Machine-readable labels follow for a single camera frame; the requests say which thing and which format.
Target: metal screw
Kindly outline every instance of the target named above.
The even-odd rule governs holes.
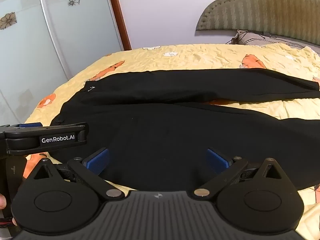
[[[109,189],[106,194],[108,197],[119,197],[121,196],[122,191],[119,189]]]
[[[206,197],[210,194],[210,191],[206,188],[198,188],[194,191],[194,194],[199,197]]]

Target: striped headboard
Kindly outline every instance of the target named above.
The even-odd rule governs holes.
[[[320,0],[216,0],[196,30],[268,32],[320,45]]]

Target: black pants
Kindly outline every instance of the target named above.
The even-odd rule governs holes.
[[[214,147],[250,162],[275,158],[303,189],[320,183],[320,120],[278,120],[203,102],[318,97],[318,83],[265,69],[113,74],[87,82],[52,121],[88,122],[88,144],[51,155],[66,162],[107,147],[111,160],[102,178],[138,190],[171,191],[194,189],[215,176],[206,159],[207,148]]]

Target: brown wooden frame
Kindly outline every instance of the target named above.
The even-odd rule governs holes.
[[[130,40],[129,40],[129,36],[127,33],[127,29],[125,27],[125,23],[123,20],[123,15],[122,15],[122,11],[121,11],[121,7],[120,7],[120,3],[119,0],[110,0],[111,1],[111,6],[113,9],[113,13],[115,15],[116,18],[116,23],[118,26],[118,30],[119,30],[119,34],[120,34],[120,38],[122,41],[122,45],[124,50],[131,50],[131,44],[130,44]]]

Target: floral bedsheet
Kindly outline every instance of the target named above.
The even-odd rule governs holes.
[[[108,75],[125,72],[217,68],[266,68],[320,82],[320,57],[309,47],[299,50],[277,43],[267,46],[193,44],[141,48],[109,54],[99,59],[41,100],[26,122],[50,125],[51,120],[60,112],[62,104],[83,88],[87,80],[96,81]],[[251,109],[278,119],[320,119],[320,98],[265,103],[216,100],[210,104]],[[51,158],[48,153],[27,157],[25,177],[45,156]],[[128,193],[129,188],[115,186]],[[305,210],[297,232],[307,240],[319,240],[320,187],[315,185],[299,191],[299,194],[304,201]]]

